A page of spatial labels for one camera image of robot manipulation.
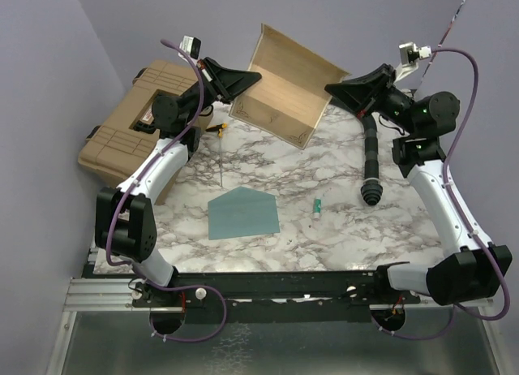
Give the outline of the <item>teal paper envelope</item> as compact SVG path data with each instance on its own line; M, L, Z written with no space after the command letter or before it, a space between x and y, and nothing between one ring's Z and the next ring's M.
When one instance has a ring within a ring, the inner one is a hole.
M231 239L280 232L276 197L237 187L208 202L208 238Z

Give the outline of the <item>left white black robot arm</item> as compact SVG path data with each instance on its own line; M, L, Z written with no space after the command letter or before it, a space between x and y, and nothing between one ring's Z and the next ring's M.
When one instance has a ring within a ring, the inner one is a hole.
M153 151L116 188L102 188L96 202L96 246L105 250L110 265L129 265L152 283L151 296L164 306L178 298L179 286L172 281L178 271L156 247L153 206L197 150L201 129L195 122L202 111L216 101L231 103L262 78L257 71L228 69L209 57L192 67L197 81L189 89L179 96L160 93L153 99L151 110L159 132Z

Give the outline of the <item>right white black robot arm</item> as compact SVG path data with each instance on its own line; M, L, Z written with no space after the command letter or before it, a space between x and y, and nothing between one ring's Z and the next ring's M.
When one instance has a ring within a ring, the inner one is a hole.
M446 91L415 101L395 86L395 79L394 68L383 64L365 76L324 88L357 117L377 113L405 131L393 141L392 158L420 196L444 249L444 259L434 266L380 266L381 278L372 283L374 297L390 303L401 291L414 291L440 305L492 297L512 254L507 246L495 245L477 224L440 147L440 137L456 128L460 102Z

